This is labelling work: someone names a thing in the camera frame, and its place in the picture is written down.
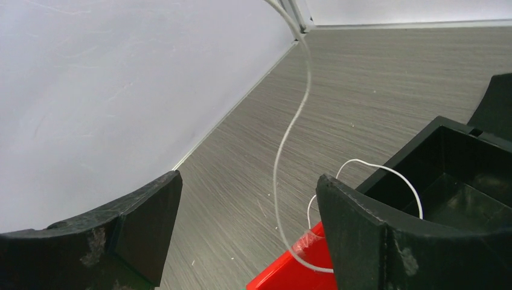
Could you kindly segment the black plastic bin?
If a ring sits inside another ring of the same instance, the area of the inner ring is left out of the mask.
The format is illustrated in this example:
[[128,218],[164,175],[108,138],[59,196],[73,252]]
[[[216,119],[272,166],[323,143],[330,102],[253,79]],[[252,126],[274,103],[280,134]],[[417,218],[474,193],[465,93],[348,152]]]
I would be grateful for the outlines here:
[[511,142],[436,117],[358,192],[460,230],[511,228]]

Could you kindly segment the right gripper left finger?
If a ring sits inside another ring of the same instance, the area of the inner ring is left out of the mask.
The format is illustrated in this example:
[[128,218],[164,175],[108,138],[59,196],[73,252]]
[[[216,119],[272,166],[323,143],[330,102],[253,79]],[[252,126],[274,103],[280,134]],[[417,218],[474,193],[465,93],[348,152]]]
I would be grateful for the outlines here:
[[181,199],[177,170],[42,230],[1,234],[2,289],[154,289]]

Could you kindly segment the black cloth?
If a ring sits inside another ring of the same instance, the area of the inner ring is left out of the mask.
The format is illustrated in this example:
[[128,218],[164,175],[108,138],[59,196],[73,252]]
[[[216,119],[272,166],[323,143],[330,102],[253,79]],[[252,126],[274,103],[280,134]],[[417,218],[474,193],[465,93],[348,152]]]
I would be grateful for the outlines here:
[[511,141],[511,73],[491,78],[467,125]]

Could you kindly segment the red plastic bin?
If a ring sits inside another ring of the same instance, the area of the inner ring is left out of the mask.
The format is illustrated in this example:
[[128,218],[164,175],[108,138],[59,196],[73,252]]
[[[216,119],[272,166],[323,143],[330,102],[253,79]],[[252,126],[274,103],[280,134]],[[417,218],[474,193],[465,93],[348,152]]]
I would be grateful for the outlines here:
[[[299,238],[292,246],[298,255],[308,263],[331,268],[332,262],[325,240],[322,223]],[[300,289],[337,289],[332,273],[314,271],[300,264],[289,251],[285,251],[266,269],[246,285],[250,290],[300,290]]]

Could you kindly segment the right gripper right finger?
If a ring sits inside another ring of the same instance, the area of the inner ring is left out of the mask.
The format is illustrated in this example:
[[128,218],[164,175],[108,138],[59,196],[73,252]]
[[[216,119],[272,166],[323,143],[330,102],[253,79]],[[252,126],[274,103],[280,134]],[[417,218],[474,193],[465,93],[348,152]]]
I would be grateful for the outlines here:
[[483,233],[392,208],[330,175],[316,186],[339,289],[510,289],[511,229]]

